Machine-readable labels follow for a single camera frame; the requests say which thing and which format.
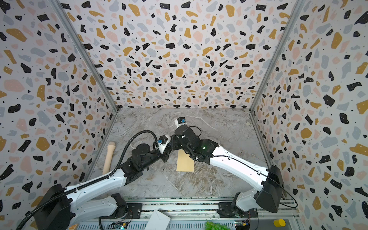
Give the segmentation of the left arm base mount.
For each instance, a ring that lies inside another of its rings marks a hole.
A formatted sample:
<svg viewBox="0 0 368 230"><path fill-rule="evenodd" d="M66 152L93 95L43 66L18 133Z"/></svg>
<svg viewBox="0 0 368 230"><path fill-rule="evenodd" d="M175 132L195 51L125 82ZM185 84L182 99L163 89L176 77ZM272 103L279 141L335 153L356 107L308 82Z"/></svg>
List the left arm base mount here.
<svg viewBox="0 0 368 230"><path fill-rule="evenodd" d="M142 203L128 203L125 208L118 208L112 215L102 216L101 219L139 219L142 206Z"/></svg>

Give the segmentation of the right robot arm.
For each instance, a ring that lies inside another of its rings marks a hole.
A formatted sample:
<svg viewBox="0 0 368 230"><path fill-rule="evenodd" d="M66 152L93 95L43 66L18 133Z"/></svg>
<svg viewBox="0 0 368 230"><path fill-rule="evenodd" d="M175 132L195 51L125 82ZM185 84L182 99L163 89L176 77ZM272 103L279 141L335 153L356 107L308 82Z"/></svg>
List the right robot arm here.
<svg viewBox="0 0 368 230"><path fill-rule="evenodd" d="M250 163L209 139L200 139L190 126L183 125L175 130L178 146L189 157L226 170L244 180L253 187L247 192L235 195L233 203L242 211L262 208L277 213L280 205L284 182L281 171L276 166L269 168Z"/></svg>

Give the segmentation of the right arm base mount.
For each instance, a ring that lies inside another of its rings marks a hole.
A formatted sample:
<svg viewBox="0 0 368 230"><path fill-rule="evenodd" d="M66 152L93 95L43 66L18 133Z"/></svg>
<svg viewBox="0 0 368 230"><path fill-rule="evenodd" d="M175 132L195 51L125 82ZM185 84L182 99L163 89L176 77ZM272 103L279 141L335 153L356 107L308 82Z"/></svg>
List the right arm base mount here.
<svg viewBox="0 0 368 230"><path fill-rule="evenodd" d="M232 202L219 202L217 213L221 218L256 218L257 212L254 209L242 211L232 204Z"/></svg>

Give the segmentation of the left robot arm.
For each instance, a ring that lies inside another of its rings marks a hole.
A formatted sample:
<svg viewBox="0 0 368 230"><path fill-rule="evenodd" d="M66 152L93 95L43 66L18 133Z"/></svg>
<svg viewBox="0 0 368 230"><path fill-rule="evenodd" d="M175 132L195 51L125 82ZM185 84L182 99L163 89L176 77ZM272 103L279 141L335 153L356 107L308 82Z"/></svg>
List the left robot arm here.
<svg viewBox="0 0 368 230"><path fill-rule="evenodd" d="M153 149L148 144L140 144L126 162L111 172L75 186L52 186L35 209L33 217L37 228L66 230L97 217L125 216L128 212L127 203L120 194L112 194L104 199L96 197L134 182L158 160L166 162L173 150L172 144L162 144L160 141Z"/></svg>

